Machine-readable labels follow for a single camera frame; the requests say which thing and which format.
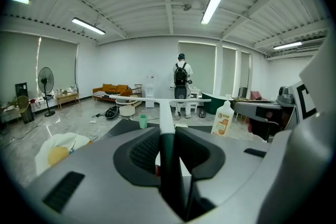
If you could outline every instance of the black desk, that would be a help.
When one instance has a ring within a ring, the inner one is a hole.
[[[147,123],[147,127],[159,127],[159,126],[160,125],[156,123]],[[202,132],[210,133],[212,126],[189,126],[189,128],[193,128],[193,129],[196,129]],[[113,136],[132,132],[135,130],[140,130],[138,121],[121,120],[115,125],[115,127],[109,130],[101,139],[107,139]]]

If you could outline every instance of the gray blind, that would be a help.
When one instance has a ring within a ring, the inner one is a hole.
[[[235,82],[236,50],[223,48],[223,73],[221,96],[233,94]]]
[[[27,83],[29,98],[37,97],[38,36],[0,32],[0,101],[16,97],[15,84]]]
[[[49,67],[54,75],[53,90],[75,84],[77,44],[43,37],[38,54],[38,72]]]
[[[248,87],[248,76],[250,73],[250,54],[241,53],[240,87]]]
[[[180,42],[179,53],[185,54],[185,61],[191,65],[193,86],[202,92],[212,94],[215,82],[216,46]]]

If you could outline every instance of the standing fan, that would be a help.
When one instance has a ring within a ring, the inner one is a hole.
[[[54,87],[54,75],[50,68],[43,67],[38,74],[38,86],[40,90],[45,94],[48,112],[44,116],[49,117],[55,114],[54,110],[49,110],[47,93],[50,93]]]

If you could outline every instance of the floor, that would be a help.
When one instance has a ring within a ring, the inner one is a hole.
[[[92,116],[105,112],[111,106],[114,106],[114,103],[85,99],[80,104],[64,104],[62,110],[55,109],[55,115],[48,118],[40,113],[35,116],[33,122],[28,124],[23,124],[22,121],[8,124],[0,135],[0,150],[3,162],[13,179],[26,187],[36,178],[35,156],[43,142],[55,134],[73,132],[95,141],[103,137],[122,117],[107,120],[105,117],[93,119]],[[137,116],[140,114],[146,114],[152,123],[159,123],[158,104],[153,109],[146,109],[144,104],[141,104],[135,109],[133,120],[138,120]],[[207,114],[204,119],[199,118],[198,114],[193,112],[192,117],[186,119],[183,109],[181,114],[181,119],[174,122],[188,125],[212,125],[214,120],[214,115],[211,114]],[[97,123],[90,124],[91,120],[96,120]],[[249,134],[246,124],[240,120],[236,122],[234,119],[230,130],[238,138],[259,139]]]

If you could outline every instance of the brown leather couch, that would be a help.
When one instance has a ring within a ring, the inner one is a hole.
[[[132,90],[128,89],[128,85],[111,85],[111,84],[103,84],[102,87],[100,88],[95,88],[92,90],[92,94],[94,94],[95,92],[98,91],[104,91],[106,94],[120,94],[121,96],[130,96],[132,95]],[[110,102],[114,102],[115,99],[111,99],[111,98],[101,98],[101,97],[97,97],[92,95],[93,98],[97,98],[100,100],[106,100],[106,101],[110,101]]]

